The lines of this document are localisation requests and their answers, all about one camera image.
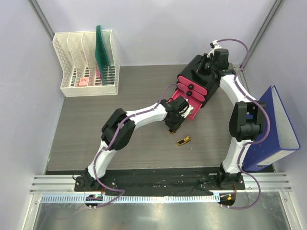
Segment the black pink drawer organizer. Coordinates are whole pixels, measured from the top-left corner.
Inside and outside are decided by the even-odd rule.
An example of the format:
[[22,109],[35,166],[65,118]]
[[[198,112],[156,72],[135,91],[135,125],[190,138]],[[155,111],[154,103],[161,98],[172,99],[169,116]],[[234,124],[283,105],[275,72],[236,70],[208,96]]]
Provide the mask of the black pink drawer organizer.
[[196,72],[201,58],[202,55],[196,55],[192,61],[178,74],[178,76],[182,75],[207,89],[208,94],[204,96],[205,101],[201,106],[201,108],[203,108],[218,89],[218,84],[215,77],[211,73],[202,75],[199,72]]

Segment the gold lipstick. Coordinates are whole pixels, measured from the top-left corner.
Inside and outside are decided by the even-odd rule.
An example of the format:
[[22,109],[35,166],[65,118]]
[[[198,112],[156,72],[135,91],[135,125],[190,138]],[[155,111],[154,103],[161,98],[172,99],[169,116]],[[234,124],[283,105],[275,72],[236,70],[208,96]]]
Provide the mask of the gold lipstick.
[[190,136],[187,136],[187,137],[182,138],[179,141],[177,141],[177,144],[178,144],[178,146],[182,146],[182,145],[184,145],[184,144],[186,144],[186,143],[188,143],[190,141],[191,141]]

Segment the pink drawer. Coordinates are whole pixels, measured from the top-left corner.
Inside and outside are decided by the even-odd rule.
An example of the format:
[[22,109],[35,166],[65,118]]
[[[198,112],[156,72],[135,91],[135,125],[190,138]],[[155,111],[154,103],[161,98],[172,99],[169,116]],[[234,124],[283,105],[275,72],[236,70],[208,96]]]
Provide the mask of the pink drawer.
[[198,83],[182,76],[182,75],[179,75],[178,76],[178,81],[179,83],[182,83],[183,85],[187,86],[190,90],[194,90],[198,93],[200,93],[201,95],[207,95],[208,94],[208,91],[205,87],[199,85]]
[[[182,97],[185,96],[185,92],[183,92],[181,89],[177,89],[175,91],[175,93],[173,94],[173,96],[168,101],[171,102],[179,96],[182,96]],[[187,119],[194,120],[194,118],[195,118],[196,114],[198,113],[198,111],[200,110],[203,102],[200,102],[200,101],[196,100],[195,98],[188,97],[188,96],[187,96],[187,99],[188,99],[189,105],[191,105],[193,107],[193,110],[187,116]]]
[[193,98],[195,98],[196,100],[198,100],[200,102],[204,102],[205,101],[205,97],[202,94],[196,92],[193,89],[189,89],[188,86],[186,86],[186,85],[184,85],[182,83],[179,83],[178,85],[180,86],[181,90],[186,93],[186,95],[188,97],[193,97]]

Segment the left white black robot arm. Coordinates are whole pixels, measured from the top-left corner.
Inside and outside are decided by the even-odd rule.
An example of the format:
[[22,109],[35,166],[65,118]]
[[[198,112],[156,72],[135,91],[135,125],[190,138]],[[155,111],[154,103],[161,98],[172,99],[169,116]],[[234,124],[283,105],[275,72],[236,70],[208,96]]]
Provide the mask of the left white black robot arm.
[[117,151],[127,146],[136,129],[153,122],[164,122],[170,131],[176,132],[193,110],[194,107],[183,96],[170,101],[161,99],[135,111],[115,110],[102,127],[99,149],[85,169],[85,185],[91,191],[101,188],[101,178],[106,174],[110,161]]

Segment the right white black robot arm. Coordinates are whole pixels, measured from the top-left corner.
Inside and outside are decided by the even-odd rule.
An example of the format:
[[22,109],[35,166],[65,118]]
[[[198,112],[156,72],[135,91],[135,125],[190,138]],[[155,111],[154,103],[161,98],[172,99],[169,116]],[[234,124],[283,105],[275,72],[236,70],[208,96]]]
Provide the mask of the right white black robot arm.
[[231,189],[240,183],[242,164],[250,145],[265,128],[266,105],[252,97],[240,83],[236,74],[228,69],[229,51],[217,46],[205,59],[204,70],[214,76],[234,108],[229,121],[232,137],[226,158],[220,164],[213,182],[219,189]]

